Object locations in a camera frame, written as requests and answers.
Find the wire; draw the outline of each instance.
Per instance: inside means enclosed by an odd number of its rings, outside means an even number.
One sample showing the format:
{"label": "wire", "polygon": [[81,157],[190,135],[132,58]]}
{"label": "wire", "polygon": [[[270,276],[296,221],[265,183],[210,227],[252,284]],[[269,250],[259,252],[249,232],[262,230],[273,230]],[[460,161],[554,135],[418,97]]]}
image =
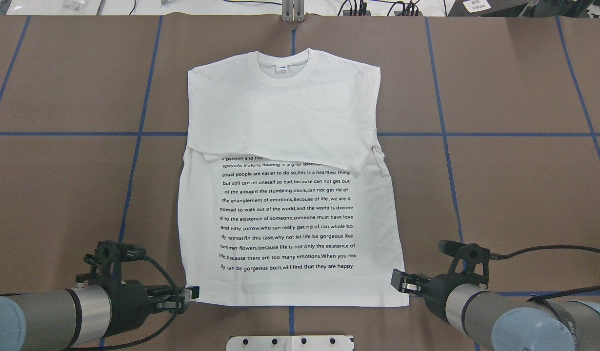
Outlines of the wire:
{"label": "wire", "polygon": [[273,1],[257,1],[257,0],[223,0],[224,2],[237,2],[237,3],[246,3],[246,2],[251,2],[254,4],[272,4],[272,5],[281,5],[282,3],[280,2],[273,2]]}
{"label": "wire", "polygon": [[133,342],[128,342],[126,344],[103,346],[103,347],[69,347],[64,350],[68,350],[68,351],[109,351],[109,350],[124,349],[126,347],[132,347],[135,345],[143,344],[144,342],[147,342],[147,341],[157,337],[157,335],[159,335],[163,331],[165,331],[169,327],[169,325],[172,324],[172,322],[175,320],[175,318],[178,315],[178,311],[179,311],[179,309],[178,309],[179,288],[177,287],[175,282],[172,280],[172,278],[166,272],[166,270],[163,269],[161,267],[161,265],[158,264],[155,260],[153,260],[153,258],[150,258],[146,255],[142,255],[141,253],[137,253],[137,255],[135,255],[135,256],[132,255],[131,257],[138,257],[142,260],[150,262],[150,264],[154,265],[155,268],[157,268],[157,271],[159,271],[163,275],[163,277],[166,278],[166,280],[168,280],[168,283],[173,288],[174,293],[175,293],[175,310],[172,312],[172,316],[170,317],[170,319],[168,319],[168,322],[166,322],[166,324],[164,324],[161,328],[159,328],[156,332],[152,333],[148,337],[141,338],[140,340],[136,340]]}
{"label": "wire", "polygon": [[[590,251],[591,253],[598,253],[598,254],[600,254],[600,249],[597,249],[596,247],[580,246],[580,245],[544,245],[544,246],[528,247],[527,249],[523,249],[523,250],[519,250],[519,251],[514,251],[514,253],[509,253],[508,255],[501,255],[499,253],[492,253],[492,254],[490,254],[490,259],[491,260],[496,260],[496,261],[507,260],[508,258],[512,258],[512,257],[515,257],[516,255],[520,255],[520,254],[524,254],[524,253],[529,253],[531,251],[553,250],[553,249],[583,250],[583,251]],[[578,293],[590,293],[591,291],[599,291],[599,290],[600,290],[600,284],[599,285],[593,285],[593,286],[590,286],[590,287],[583,287],[583,288],[577,288],[577,289],[559,291],[559,292],[554,292],[554,293],[547,293],[545,295],[534,296],[534,297],[530,298],[528,301],[541,302],[543,300],[548,300],[550,298],[557,298],[557,297],[575,295],[575,294],[578,294]]]}
{"label": "wire", "polygon": [[418,2],[413,2],[412,0],[406,4],[406,8],[402,9],[402,12],[398,16],[417,16],[419,15],[419,7],[417,6]]}
{"label": "wire", "polygon": [[580,246],[580,245],[544,245],[544,246],[528,247],[527,249],[514,251],[514,253],[509,253],[508,255],[492,253],[490,259],[494,260],[494,261],[507,260],[508,258],[512,258],[512,257],[515,257],[516,255],[520,255],[520,254],[524,254],[524,253],[529,253],[531,251],[552,250],[552,249],[584,250],[584,251],[591,251],[592,253],[600,254],[600,249],[597,249],[595,247]]}
{"label": "wire", "polygon": [[391,14],[391,10],[393,9],[394,6],[396,6],[397,4],[402,4],[402,12],[404,12],[404,2],[403,1],[396,1],[396,2],[392,2],[391,3],[391,7],[389,7],[389,12],[387,12],[387,16]]}
{"label": "wire", "polygon": [[350,0],[344,0],[343,4],[341,4],[340,11],[337,13],[337,16],[341,15],[341,11],[343,11],[343,7],[345,6],[346,2],[350,4],[350,13],[352,13],[352,3]]}

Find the white mounting plate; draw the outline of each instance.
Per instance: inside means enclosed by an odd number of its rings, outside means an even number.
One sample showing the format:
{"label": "white mounting plate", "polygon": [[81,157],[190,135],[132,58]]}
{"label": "white mounting plate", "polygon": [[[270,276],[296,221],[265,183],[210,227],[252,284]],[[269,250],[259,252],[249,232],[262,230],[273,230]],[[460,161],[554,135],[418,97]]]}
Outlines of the white mounting plate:
{"label": "white mounting plate", "polygon": [[350,335],[232,337],[226,343],[226,351],[354,351],[354,337]]}

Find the blue tape line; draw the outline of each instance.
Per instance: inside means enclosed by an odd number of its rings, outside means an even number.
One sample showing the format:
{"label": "blue tape line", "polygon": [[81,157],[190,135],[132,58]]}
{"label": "blue tape line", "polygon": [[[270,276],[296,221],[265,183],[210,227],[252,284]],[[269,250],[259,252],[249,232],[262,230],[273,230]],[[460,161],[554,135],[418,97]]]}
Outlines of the blue tape line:
{"label": "blue tape line", "polygon": [[560,17],[556,16],[556,26],[558,27],[558,33],[560,35],[560,42],[562,43],[562,50],[565,53],[565,58],[567,59],[567,66],[569,67],[569,72],[571,73],[571,78],[575,85],[575,90],[577,91],[577,96],[580,99],[581,109],[584,112],[584,117],[586,118],[586,122],[588,124],[588,129],[590,130],[590,134],[593,138],[593,143],[595,145],[595,150],[597,150],[597,156],[599,157],[600,163],[600,148],[599,143],[597,142],[597,136],[595,135],[595,129],[593,128],[593,123],[590,120],[590,116],[588,115],[588,109],[586,108],[586,103],[584,102],[584,98],[581,95],[580,85],[577,82],[577,77],[575,77],[575,71],[573,69],[573,65],[571,64],[571,58],[569,57],[569,52],[567,51],[567,43],[565,42],[565,36],[562,32],[562,25],[560,24]]}
{"label": "blue tape line", "polygon": [[[120,136],[120,137],[135,137],[139,136],[138,132],[0,132],[0,136],[83,136],[83,137],[104,137],[104,136]],[[142,136],[187,136],[187,132],[142,132]]]}
{"label": "blue tape line", "polygon": [[289,306],[289,335],[296,335],[296,325],[294,320],[294,307]]}
{"label": "blue tape line", "polygon": [[376,133],[380,137],[590,137],[591,133],[469,133],[469,132],[404,132]]}
{"label": "blue tape line", "polygon": [[434,93],[437,97],[437,107],[439,109],[439,120],[441,122],[441,134],[443,137],[443,149],[445,150],[445,160],[447,162],[447,175],[450,178],[450,188],[452,190],[452,204],[456,212],[456,222],[458,223],[458,236],[460,242],[465,242],[462,237],[462,226],[460,224],[460,211],[458,209],[458,198],[456,197],[456,187],[454,186],[454,173],[452,172],[452,160],[450,159],[449,146],[447,145],[447,132],[445,130],[445,120],[443,119],[443,106],[441,104],[441,95],[439,93],[439,80],[437,78],[437,69],[434,63],[434,52],[432,51],[432,36],[430,34],[430,22],[428,17],[425,20],[425,33],[428,38],[428,50],[430,52],[430,63],[432,66],[432,78],[434,80]]}
{"label": "blue tape line", "polygon": [[[393,132],[376,133],[380,137],[592,137],[591,133],[459,133],[459,132]],[[135,137],[139,132],[0,132],[0,136],[121,136]],[[142,132],[144,137],[186,137],[187,132]]]}
{"label": "blue tape line", "polygon": [[140,145],[142,140],[142,132],[144,131],[144,122],[146,121],[146,109],[148,109],[148,97],[150,95],[150,86],[153,83],[153,74],[155,73],[155,60],[157,59],[157,49],[159,47],[159,37],[161,34],[161,25],[163,17],[159,16],[159,24],[157,25],[157,37],[155,37],[155,48],[153,49],[153,58],[150,62],[150,71],[148,72],[148,83],[146,83],[146,93],[144,94],[144,104],[142,106],[142,114],[140,118],[140,128],[138,130],[138,139],[135,142],[135,152],[133,154],[133,163],[131,164],[131,174],[129,175],[129,184],[126,188],[126,199],[124,200],[124,211],[122,211],[122,222],[120,224],[120,234],[118,242],[124,239],[124,229],[126,229],[126,213],[129,211],[131,203],[131,191],[133,190],[133,176],[135,175],[135,166],[138,162],[140,154]]}
{"label": "blue tape line", "polygon": [[[548,293],[558,293],[557,291],[502,291],[496,292],[496,294],[505,297],[519,297],[519,296],[532,296],[532,295],[545,295]],[[600,296],[600,291],[591,291],[578,293],[571,296]]]}
{"label": "blue tape line", "polygon": [[405,133],[376,133],[380,137],[440,137],[443,133],[434,132],[405,132]]}
{"label": "blue tape line", "polygon": [[19,42],[16,45],[16,50],[14,50],[12,60],[10,61],[10,66],[7,67],[7,72],[5,73],[5,78],[3,80],[3,84],[1,85],[1,90],[0,90],[0,104],[1,104],[1,98],[3,97],[3,93],[5,93],[5,87],[7,86],[7,82],[8,82],[8,80],[10,80],[10,74],[12,73],[12,69],[14,67],[14,63],[16,62],[16,58],[19,57],[20,47],[23,44],[23,39],[25,38],[26,30],[29,27],[30,20],[31,20],[31,16],[27,16],[26,21],[25,21],[25,26],[23,27],[23,31],[20,34]]}
{"label": "blue tape line", "polygon": [[296,28],[291,31],[291,54],[296,54]]}
{"label": "blue tape line", "polygon": [[83,137],[103,137],[103,136],[137,136],[137,132],[0,132],[0,136],[83,136]]}
{"label": "blue tape line", "polygon": [[143,132],[143,136],[186,137],[187,132]]}

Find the neckline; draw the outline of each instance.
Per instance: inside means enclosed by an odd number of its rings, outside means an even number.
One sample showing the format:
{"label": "neckline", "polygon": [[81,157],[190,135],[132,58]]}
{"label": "neckline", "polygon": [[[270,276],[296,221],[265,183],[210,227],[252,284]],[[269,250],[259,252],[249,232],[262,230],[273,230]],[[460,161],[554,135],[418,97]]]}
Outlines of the neckline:
{"label": "neckline", "polygon": [[[274,86],[287,86],[291,84],[297,84],[298,82],[304,80],[314,69],[314,67],[316,66],[316,61],[318,59],[316,51],[313,49],[306,49],[295,55],[287,56],[286,58],[278,58],[276,56],[266,55],[260,53],[259,51],[253,51],[250,54],[250,67],[255,76],[257,76],[257,78],[259,78],[266,84]],[[289,64],[297,64],[305,61],[306,66],[302,69],[302,71],[298,72],[295,76],[289,78],[270,77],[265,72],[263,72],[259,65],[259,62],[263,62],[266,64],[283,66]]]}

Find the metal bracket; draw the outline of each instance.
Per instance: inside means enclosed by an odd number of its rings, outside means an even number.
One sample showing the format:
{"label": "metal bracket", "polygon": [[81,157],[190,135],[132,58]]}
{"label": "metal bracket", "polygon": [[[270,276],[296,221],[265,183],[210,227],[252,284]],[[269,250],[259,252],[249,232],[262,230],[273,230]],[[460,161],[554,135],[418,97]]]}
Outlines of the metal bracket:
{"label": "metal bracket", "polygon": [[304,22],[304,0],[282,0],[283,22]]}
{"label": "metal bracket", "polygon": [[178,302],[176,301],[171,301],[170,299],[173,298],[172,295],[165,295],[165,296],[161,296],[160,297],[160,301],[158,301],[155,304],[155,308],[157,310],[164,310],[164,311],[170,311],[172,313],[172,310],[177,308],[178,306],[178,313],[185,313],[185,310],[188,307],[189,304],[189,300],[191,300],[192,296],[192,291],[190,289],[182,289],[180,292],[180,296],[179,296],[179,300]]}
{"label": "metal bracket", "polygon": [[532,11],[534,11],[534,7],[536,7],[538,3],[539,3],[539,0],[528,0],[528,3],[525,5],[525,7],[523,8],[523,11],[521,11],[521,13],[519,14],[518,17],[530,16],[530,13],[532,13]]}
{"label": "metal bracket", "polygon": [[352,335],[272,335],[231,337],[226,351],[354,351]]}

